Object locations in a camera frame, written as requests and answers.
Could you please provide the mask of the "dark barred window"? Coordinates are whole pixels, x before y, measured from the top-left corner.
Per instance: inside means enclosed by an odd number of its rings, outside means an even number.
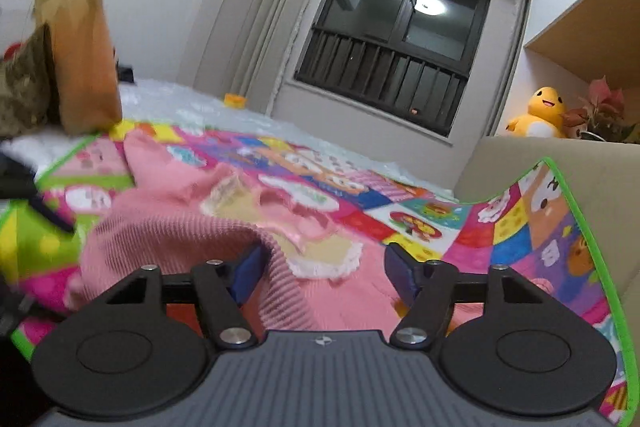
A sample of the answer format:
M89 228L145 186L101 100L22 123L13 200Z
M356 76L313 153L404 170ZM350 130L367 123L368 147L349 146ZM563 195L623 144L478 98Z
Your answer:
M326 0L294 78L449 134L490 0Z

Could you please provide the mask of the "yellow duck plush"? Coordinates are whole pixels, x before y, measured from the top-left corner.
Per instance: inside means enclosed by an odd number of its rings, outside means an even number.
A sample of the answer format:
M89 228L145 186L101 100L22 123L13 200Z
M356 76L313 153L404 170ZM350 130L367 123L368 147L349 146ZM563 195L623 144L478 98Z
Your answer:
M565 105L558 91L542 87L529 99L526 112L508 122L506 131L524 138L564 139L564 114Z

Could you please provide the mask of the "brown paper bag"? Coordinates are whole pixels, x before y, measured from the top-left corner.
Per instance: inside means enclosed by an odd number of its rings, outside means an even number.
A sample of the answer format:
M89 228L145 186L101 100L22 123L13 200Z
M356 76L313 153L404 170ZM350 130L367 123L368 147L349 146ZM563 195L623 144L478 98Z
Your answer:
M105 131L122 120L114 46L103 0L35 0L50 29L58 111L68 134Z

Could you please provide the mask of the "wooden shelf board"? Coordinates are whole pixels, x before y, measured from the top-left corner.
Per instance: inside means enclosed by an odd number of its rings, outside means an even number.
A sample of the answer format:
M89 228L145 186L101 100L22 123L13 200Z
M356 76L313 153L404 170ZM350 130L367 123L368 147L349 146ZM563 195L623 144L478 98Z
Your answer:
M526 48L582 80L639 86L639 0L578 0Z

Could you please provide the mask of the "colourful cartoon play mat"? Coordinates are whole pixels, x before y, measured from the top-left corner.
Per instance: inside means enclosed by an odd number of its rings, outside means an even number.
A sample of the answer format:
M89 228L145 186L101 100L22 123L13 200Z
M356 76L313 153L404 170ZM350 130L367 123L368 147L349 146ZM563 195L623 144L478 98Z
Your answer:
M388 329L405 314L383 281L390 244L463 272L515 269L605 335L617 369L601 412L616 426L631 423L639 384L623 308L585 216L547 158L494 198L458 202L273 136L125 120L38 180L74 233L24 202L2 211L3 274L59 310L93 295L132 263L102 251L84 257L88 234L139 174L167 184L183 173L207 185L196 208L254 223L280 244L295 285L291 303L311 325Z

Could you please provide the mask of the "camouflage fabric item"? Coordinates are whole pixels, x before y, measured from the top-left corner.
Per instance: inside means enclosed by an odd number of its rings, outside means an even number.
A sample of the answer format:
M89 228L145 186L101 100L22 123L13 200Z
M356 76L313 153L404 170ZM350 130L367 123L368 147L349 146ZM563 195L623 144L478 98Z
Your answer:
M61 124L48 24L37 27L11 57L1 62L0 117L2 140L36 132L46 124Z

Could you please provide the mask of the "small yellow toy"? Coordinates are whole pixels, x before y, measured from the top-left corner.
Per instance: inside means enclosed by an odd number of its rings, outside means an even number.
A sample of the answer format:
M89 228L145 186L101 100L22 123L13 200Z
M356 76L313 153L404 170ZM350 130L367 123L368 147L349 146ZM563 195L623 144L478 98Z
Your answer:
M226 93L224 95L224 105L233 109L244 109L246 107L247 98L234 93Z

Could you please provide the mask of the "pink knit cardigan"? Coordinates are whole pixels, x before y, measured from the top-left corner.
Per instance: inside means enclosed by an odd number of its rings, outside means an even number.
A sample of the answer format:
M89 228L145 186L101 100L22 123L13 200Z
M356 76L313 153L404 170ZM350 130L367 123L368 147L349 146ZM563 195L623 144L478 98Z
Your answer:
M87 235L65 303L85 306L142 265L165 274L265 248L264 274L244 307L254 329L379 329L408 308L386 277L385 248L334 221L333 196L307 183L220 162L187 164L136 130L124 155L134 187L117 195Z

